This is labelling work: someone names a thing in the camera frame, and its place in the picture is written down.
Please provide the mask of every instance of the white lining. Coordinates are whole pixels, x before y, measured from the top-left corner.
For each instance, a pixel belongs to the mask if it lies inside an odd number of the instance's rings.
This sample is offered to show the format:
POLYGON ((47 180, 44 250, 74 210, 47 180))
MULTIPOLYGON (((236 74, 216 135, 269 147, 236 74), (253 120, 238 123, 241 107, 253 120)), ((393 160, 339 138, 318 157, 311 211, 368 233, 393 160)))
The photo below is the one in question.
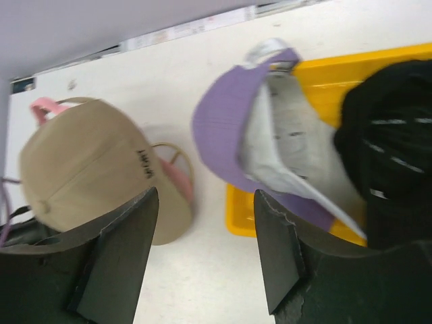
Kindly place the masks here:
POLYGON ((274 191, 317 201, 365 238, 352 218, 361 216, 364 202, 333 148, 334 129, 319 119, 297 79, 284 75, 270 73, 259 88, 240 152, 242 168, 274 191))
POLYGON ((257 44, 253 49, 251 49, 244 59, 243 68, 254 69, 260 64, 261 60, 277 52, 283 51, 288 48, 288 44, 285 43, 283 39, 280 38, 268 38, 259 44, 257 44))

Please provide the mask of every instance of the white surface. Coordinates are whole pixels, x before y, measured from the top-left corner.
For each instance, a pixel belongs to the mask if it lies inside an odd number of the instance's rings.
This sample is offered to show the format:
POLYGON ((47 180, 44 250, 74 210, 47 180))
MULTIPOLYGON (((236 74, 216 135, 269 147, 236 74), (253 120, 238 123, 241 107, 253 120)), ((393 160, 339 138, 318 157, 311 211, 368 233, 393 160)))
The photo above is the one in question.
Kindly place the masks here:
MULTIPOLYGON (((6 174, 18 176, 18 152, 35 129, 31 101, 92 96, 113 103, 151 140, 184 148, 196 170, 194 225, 177 242, 152 248, 135 324, 273 323, 256 240, 225 229, 225 184, 192 143, 194 107, 258 41, 280 37, 305 59, 426 43, 431 12, 430 0, 333 0, 39 76, 36 90, 11 97, 6 174), (69 91, 71 80, 77 87, 69 91)), ((16 188, 13 206, 23 202, 16 188)))

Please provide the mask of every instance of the black object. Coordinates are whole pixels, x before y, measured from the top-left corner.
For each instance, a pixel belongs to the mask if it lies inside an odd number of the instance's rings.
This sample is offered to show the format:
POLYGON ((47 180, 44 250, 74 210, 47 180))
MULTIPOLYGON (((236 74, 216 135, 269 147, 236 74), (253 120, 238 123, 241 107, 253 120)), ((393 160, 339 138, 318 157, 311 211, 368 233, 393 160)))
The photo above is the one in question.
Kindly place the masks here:
POLYGON ((432 60, 389 65, 350 90, 334 144, 367 201, 369 247, 432 239, 432 60))
POLYGON ((13 224, 7 235, 7 240, 3 247, 13 246, 18 244, 36 244, 37 242, 44 240, 58 234, 54 229, 39 223, 35 218, 32 218, 23 223, 13 224))
POLYGON ((260 190, 254 214, 276 324, 431 322, 432 241, 386 251, 364 248, 311 225, 260 190), (287 267, 289 259, 293 265, 302 260, 304 277, 287 267), (286 289, 283 295, 277 284, 286 289))
POLYGON ((132 324, 158 209, 152 188, 34 246, 0 249, 0 323, 132 324))
POLYGON ((12 218, 12 217, 15 217, 15 216, 18 216, 18 215, 22 215, 22 214, 27 213, 28 211, 30 211, 30 206, 23 206, 23 207, 18 208, 16 211, 14 211, 10 215, 10 217, 12 218))
POLYGON ((24 78, 12 82, 12 94, 34 90, 36 88, 36 78, 24 78))

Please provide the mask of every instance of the pink strap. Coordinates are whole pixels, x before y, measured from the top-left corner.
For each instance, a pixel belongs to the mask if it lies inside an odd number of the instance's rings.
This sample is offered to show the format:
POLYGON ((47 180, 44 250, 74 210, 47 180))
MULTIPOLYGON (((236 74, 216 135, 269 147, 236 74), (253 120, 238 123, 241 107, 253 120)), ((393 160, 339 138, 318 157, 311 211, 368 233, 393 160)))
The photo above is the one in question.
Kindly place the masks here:
POLYGON ((194 200, 194 188, 189 177, 174 164, 168 163, 161 158, 159 158, 159 162, 162 164, 163 173, 168 176, 183 198, 191 204, 194 200))
POLYGON ((30 105, 30 109, 32 110, 33 115, 36 117, 39 126, 42 126, 48 121, 46 118, 46 111, 50 111, 51 113, 58 115, 68 108, 68 106, 59 105, 53 99, 47 97, 39 98, 30 105))

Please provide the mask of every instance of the yellow plastic bin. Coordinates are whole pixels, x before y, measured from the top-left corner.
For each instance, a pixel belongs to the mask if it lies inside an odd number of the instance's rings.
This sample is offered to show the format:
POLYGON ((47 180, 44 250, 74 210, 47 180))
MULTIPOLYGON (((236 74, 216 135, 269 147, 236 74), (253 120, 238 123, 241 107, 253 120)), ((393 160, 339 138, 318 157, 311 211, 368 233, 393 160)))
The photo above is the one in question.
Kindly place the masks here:
MULTIPOLYGON (((410 59, 432 59, 432 43, 328 59, 305 61, 294 75, 320 118, 334 127, 340 124, 340 107, 348 90, 385 66, 410 59)), ((256 237, 253 193, 227 185, 226 226, 240 236, 256 237)), ((347 241, 366 245, 343 223, 335 220, 330 233, 347 241)))

